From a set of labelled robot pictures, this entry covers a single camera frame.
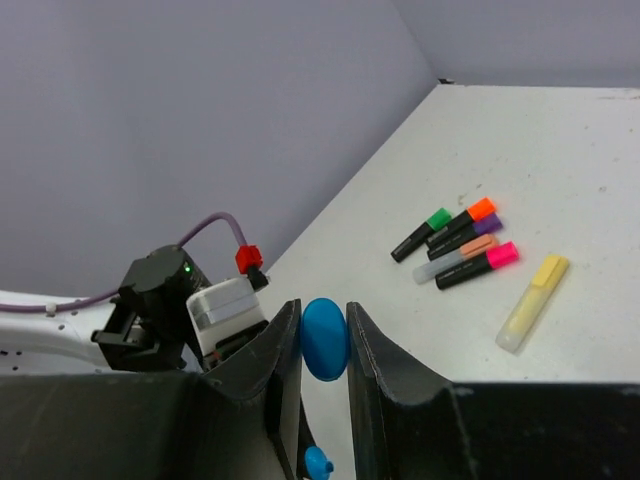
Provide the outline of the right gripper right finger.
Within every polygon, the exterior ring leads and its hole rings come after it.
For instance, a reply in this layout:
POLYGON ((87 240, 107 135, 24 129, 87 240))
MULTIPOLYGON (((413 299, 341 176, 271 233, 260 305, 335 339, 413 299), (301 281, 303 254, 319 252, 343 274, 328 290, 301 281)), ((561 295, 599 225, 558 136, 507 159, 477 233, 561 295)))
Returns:
POLYGON ((639 388, 454 382, 346 308, 360 479, 635 479, 639 388))

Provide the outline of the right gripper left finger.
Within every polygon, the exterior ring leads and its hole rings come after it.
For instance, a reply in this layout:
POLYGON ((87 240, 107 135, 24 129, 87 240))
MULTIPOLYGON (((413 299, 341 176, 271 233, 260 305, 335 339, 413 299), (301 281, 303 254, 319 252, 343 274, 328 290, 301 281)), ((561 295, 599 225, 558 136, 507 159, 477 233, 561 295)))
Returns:
POLYGON ((5 479, 292 479, 301 304, 207 374, 1 381, 5 479))

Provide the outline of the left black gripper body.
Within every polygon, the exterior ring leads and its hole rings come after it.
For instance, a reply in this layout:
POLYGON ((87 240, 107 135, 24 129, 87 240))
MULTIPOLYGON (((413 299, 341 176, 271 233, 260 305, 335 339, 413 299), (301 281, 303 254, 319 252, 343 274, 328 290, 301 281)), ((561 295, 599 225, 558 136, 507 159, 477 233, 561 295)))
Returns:
POLYGON ((208 372, 213 370, 221 363, 225 362, 229 357, 234 355, 237 351, 257 337, 267 328, 268 325, 269 322, 267 320, 262 320, 255 325, 247 327, 244 330, 217 342, 213 351, 204 357, 204 371, 208 372))

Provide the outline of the blue black highlighter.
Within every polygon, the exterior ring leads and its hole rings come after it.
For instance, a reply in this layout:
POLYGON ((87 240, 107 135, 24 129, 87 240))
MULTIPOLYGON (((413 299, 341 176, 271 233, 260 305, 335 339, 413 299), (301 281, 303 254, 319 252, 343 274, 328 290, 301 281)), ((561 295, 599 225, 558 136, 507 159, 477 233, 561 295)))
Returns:
POLYGON ((334 464, 324 451, 316 445, 307 421, 304 404, 300 402, 297 478, 329 480, 333 472, 334 464))

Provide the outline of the blue cap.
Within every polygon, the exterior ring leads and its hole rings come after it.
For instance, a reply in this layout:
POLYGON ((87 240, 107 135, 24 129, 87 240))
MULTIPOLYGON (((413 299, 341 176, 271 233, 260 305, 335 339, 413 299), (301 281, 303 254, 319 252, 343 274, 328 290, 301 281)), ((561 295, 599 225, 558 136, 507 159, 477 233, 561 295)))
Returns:
POLYGON ((350 358, 347 323, 340 307, 328 298, 316 298, 301 317, 301 349, 309 372, 318 380, 337 380, 350 358))

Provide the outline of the pastel yellow highlighter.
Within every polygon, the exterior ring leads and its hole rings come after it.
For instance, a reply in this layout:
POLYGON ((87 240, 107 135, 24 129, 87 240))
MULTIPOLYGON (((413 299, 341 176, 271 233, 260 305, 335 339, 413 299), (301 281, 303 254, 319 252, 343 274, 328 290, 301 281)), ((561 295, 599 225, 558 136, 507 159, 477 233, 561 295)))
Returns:
POLYGON ((548 255, 496 336, 496 344, 515 353, 569 268, 566 257, 548 255))

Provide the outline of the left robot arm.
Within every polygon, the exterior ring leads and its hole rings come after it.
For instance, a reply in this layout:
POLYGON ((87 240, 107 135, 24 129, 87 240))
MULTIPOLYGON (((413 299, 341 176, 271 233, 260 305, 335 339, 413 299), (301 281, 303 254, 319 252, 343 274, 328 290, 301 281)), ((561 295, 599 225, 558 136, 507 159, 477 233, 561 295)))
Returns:
POLYGON ((47 375, 207 372, 268 324, 257 298, 269 283, 254 246, 240 274, 211 283, 186 250, 161 247, 135 260, 116 292, 1 310, 1 371, 47 375))

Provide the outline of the pink cap black highlighter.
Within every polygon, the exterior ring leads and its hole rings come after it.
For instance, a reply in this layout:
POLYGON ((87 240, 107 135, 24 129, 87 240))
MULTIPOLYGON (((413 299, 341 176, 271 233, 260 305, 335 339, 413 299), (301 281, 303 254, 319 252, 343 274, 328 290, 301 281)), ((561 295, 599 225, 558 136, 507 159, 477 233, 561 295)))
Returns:
POLYGON ((466 281, 491 273, 510 265, 520 258, 520 253, 513 242, 490 248, 468 260, 437 274, 435 284, 438 290, 444 291, 466 281))

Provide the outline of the peach cap clear highlighter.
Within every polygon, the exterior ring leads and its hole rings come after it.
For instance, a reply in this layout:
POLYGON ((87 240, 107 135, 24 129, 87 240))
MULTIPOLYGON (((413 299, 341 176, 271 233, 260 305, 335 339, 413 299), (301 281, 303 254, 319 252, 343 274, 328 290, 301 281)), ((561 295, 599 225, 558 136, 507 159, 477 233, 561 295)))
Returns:
POLYGON ((439 258, 416 267, 412 272, 413 280, 418 285, 424 284, 433 280, 437 274, 498 245, 499 240, 495 235, 482 235, 439 258))

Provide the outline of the green cap black highlighter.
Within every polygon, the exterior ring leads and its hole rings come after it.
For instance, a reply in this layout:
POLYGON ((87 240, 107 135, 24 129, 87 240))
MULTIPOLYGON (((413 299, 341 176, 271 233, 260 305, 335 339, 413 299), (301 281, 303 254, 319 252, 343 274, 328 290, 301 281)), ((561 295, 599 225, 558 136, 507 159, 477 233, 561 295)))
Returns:
POLYGON ((425 240, 441 230, 452 219, 450 212, 440 208, 423 223, 421 223, 405 240, 403 240, 392 252, 392 259, 400 263, 417 250, 425 240))

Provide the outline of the purple cap black highlighter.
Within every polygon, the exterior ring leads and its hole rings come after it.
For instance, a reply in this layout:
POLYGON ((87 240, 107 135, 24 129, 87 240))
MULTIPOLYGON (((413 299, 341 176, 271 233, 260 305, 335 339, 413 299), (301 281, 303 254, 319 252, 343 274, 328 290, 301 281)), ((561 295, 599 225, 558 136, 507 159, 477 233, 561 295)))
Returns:
POLYGON ((444 238, 441 243, 429 247, 426 253, 427 258, 429 261, 433 261, 484 234, 495 233, 502 227, 503 224, 495 213, 488 215, 484 219, 468 225, 447 238, 444 238))

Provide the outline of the orange cap black highlighter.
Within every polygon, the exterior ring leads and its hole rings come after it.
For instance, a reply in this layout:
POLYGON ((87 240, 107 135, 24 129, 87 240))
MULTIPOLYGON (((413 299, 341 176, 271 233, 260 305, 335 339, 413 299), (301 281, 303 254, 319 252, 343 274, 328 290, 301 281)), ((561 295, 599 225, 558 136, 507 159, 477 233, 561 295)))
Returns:
POLYGON ((470 226, 474 222, 482 220, 495 212, 496 205, 494 202, 490 198, 484 197, 454 217, 442 229, 428 237, 426 239, 426 245, 429 249, 438 246, 464 227, 470 226))

